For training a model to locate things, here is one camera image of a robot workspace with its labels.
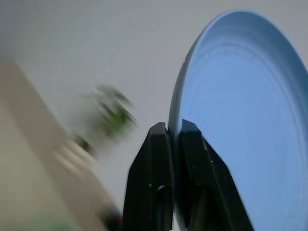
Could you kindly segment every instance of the white wall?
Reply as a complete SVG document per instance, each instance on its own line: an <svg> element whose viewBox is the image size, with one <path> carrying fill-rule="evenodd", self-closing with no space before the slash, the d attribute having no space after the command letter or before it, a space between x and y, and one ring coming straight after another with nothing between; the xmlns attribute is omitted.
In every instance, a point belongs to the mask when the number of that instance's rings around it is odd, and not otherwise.
<svg viewBox="0 0 308 231"><path fill-rule="evenodd" d="M15 59L70 131L81 127L78 94L110 84L133 102L130 138L104 153L98 174L122 206L126 173L150 126L168 119L184 57L222 11L269 17L308 61L306 0L2 0L0 53Z"/></svg>
<svg viewBox="0 0 308 231"><path fill-rule="evenodd" d="M0 100L0 229L15 229L30 220L65 219L73 230L65 203L43 165Z"/></svg>

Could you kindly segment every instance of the blue dish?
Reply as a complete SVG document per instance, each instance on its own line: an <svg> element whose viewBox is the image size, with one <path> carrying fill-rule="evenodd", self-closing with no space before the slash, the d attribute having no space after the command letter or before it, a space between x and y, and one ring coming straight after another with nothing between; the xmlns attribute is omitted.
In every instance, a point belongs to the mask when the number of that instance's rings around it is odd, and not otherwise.
<svg viewBox="0 0 308 231"><path fill-rule="evenodd" d="M305 231L307 118L308 74L290 42L264 16L232 10L189 51L169 133L176 151L182 119L199 127L228 165L256 230ZM177 175L175 164L175 186Z"/></svg>

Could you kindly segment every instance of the blurry green object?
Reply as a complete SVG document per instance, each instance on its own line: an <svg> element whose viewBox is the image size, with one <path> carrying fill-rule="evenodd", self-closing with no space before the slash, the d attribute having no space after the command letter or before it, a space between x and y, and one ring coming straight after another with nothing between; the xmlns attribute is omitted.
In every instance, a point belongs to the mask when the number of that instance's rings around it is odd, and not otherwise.
<svg viewBox="0 0 308 231"><path fill-rule="evenodd" d="M127 97L113 87L99 85L95 93L88 97L94 99L99 112L92 129L101 131L107 137L120 134L129 125L135 124L134 117L127 108L132 105Z"/></svg>
<svg viewBox="0 0 308 231"><path fill-rule="evenodd" d="M64 218L34 217L19 225L16 231L73 231Z"/></svg>

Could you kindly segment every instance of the blurry object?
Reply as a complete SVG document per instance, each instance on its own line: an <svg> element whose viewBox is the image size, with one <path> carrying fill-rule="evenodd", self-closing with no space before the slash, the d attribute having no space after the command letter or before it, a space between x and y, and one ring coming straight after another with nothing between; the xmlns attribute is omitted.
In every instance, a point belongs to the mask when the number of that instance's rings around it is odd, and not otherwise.
<svg viewBox="0 0 308 231"><path fill-rule="evenodd" d="M96 89L97 92L86 96L94 100L95 112L99 114L92 129L113 137L120 134L126 126L135 124L135 119L127 110L132 105L123 93L105 85L99 85Z"/></svg>
<svg viewBox="0 0 308 231"><path fill-rule="evenodd" d="M120 210L92 171L95 160L88 153L91 149L91 146L79 137L77 141L66 141L57 151L55 158L63 169L78 180L78 184L87 188L91 209L107 230L119 231L122 225Z"/></svg>
<svg viewBox="0 0 308 231"><path fill-rule="evenodd" d="M35 216L21 222L16 231L72 231L68 222L63 217Z"/></svg>
<svg viewBox="0 0 308 231"><path fill-rule="evenodd" d="M108 140L125 135L128 129L136 124L128 111L132 108L131 102L115 88L99 85L95 92L84 95L84 98L88 100L87 104L90 104L91 108L87 112L86 130L74 137L78 144L88 147L102 146L102 143Z"/></svg>

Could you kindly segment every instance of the beige surface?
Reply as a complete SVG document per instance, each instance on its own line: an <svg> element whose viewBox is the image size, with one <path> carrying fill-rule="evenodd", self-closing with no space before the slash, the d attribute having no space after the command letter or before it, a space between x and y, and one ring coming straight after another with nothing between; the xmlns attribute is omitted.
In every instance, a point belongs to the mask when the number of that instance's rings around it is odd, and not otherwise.
<svg viewBox="0 0 308 231"><path fill-rule="evenodd" d="M94 176L80 183L79 179L55 161L55 152L66 136L43 100L13 62L0 63L0 96L23 134L24 143L29 144L46 168L59 195L63 197L63 204L67 205L81 229L103 231L104 228L94 215L105 202L101 185Z"/></svg>
<svg viewBox="0 0 308 231"><path fill-rule="evenodd" d="M14 228L37 216L64 216L80 230L1 99L0 127L0 224Z"/></svg>

